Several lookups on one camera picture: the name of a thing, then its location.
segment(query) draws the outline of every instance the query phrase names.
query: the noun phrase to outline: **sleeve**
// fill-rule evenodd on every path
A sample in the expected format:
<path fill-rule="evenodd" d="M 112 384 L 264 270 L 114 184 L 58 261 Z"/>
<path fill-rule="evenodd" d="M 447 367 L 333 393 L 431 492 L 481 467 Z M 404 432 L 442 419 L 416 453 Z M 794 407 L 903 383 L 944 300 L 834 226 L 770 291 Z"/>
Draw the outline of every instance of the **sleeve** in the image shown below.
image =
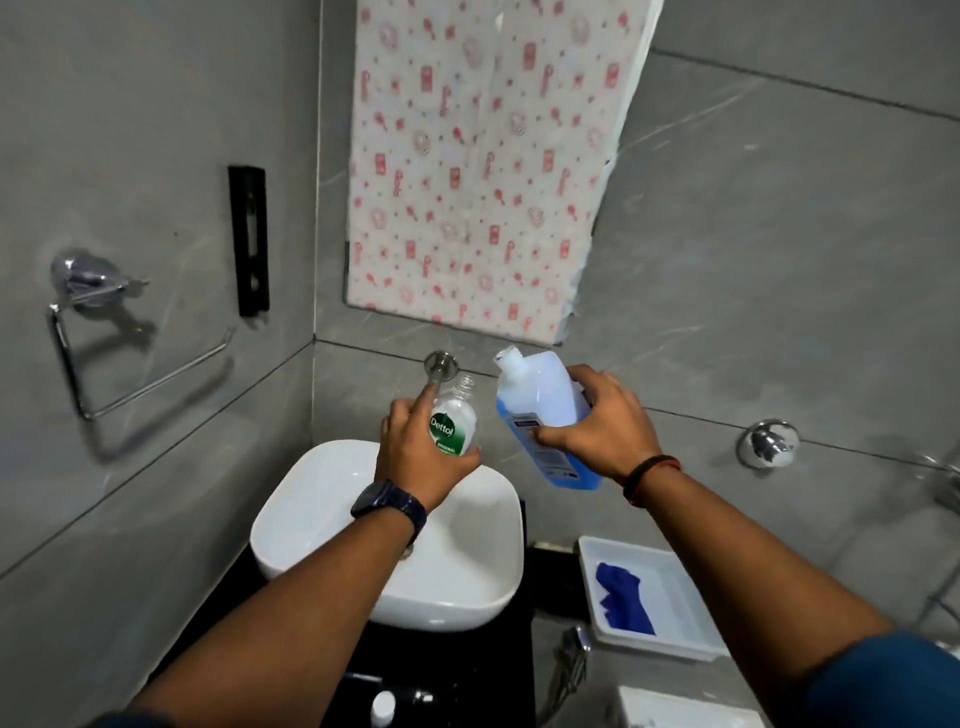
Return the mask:
<path fill-rule="evenodd" d="M 957 728 L 960 660 L 907 632 L 855 644 L 809 681 L 787 725 Z"/>
<path fill-rule="evenodd" d="M 101 716 L 86 728 L 176 728 L 173 723 L 145 713 L 111 713 Z"/>

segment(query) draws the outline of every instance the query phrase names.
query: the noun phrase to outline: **left hand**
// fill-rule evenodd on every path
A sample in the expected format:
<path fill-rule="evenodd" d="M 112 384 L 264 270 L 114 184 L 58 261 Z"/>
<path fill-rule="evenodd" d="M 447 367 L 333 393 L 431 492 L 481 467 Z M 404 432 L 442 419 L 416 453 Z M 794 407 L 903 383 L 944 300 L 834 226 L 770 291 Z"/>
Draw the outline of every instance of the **left hand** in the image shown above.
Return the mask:
<path fill-rule="evenodd" d="M 376 480 L 390 478 L 432 512 L 453 487 L 480 467 L 480 448 L 457 457 L 437 447 L 430 436 L 430 413 L 437 385 L 428 384 L 416 400 L 394 400 L 380 424 Z"/>

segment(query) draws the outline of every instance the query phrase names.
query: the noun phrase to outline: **black wall mount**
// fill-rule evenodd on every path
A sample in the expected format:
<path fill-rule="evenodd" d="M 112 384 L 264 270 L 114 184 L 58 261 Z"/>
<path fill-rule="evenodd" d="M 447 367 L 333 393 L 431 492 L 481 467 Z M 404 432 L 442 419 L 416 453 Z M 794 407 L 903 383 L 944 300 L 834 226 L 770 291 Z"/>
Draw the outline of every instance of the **black wall mount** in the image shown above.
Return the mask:
<path fill-rule="evenodd" d="M 237 302 L 247 318 L 270 310 L 267 273 L 267 173 L 230 166 L 230 218 L 237 269 Z"/>

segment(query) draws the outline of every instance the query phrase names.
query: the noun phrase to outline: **bottle cap white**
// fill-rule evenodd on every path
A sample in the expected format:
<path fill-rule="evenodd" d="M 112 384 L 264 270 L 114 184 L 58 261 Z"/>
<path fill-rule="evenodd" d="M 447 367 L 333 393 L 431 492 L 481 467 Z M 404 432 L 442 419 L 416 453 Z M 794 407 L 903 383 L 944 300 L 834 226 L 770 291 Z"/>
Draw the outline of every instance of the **bottle cap white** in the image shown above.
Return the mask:
<path fill-rule="evenodd" d="M 517 347 L 507 347 L 493 358 L 493 363 L 500 368 L 507 379 L 519 379 L 526 364 L 523 354 Z"/>
<path fill-rule="evenodd" d="M 390 691 L 379 692 L 370 706 L 370 724 L 373 728 L 387 728 L 394 722 L 396 698 Z"/>

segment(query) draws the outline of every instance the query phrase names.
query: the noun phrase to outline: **sink basin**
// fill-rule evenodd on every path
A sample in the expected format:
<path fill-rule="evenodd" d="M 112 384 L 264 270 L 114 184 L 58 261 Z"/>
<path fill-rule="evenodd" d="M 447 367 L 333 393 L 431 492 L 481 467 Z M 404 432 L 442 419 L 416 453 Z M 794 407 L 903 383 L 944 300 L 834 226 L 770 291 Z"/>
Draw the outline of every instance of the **sink basin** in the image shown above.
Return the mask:
<path fill-rule="evenodd" d="M 324 443 L 283 478 L 251 533 L 253 554 L 268 579 L 350 524 L 350 506 L 373 481 L 378 448 L 361 440 Z M 507 478 L 480 466 L 430 515 L 371 619 L 429 632 L 479 627 L 500 614 L 522 574 L 519 498 Z"/>

